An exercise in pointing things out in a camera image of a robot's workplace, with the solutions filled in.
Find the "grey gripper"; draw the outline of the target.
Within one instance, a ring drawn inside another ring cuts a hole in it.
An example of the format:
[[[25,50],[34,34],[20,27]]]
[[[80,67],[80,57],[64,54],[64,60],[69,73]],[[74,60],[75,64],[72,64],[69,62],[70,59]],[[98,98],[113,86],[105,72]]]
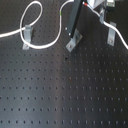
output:
[[[82,3],[83,0],[74,0],[73,2],[72,10],[67,25],[67,33],[69,36],[74,35],[74,31],[82,8]],[[87,3],[92,8],[96,8],[101,4],[103,4],[106,9],[112,9],[115,7],[115,0],[87,0]]]

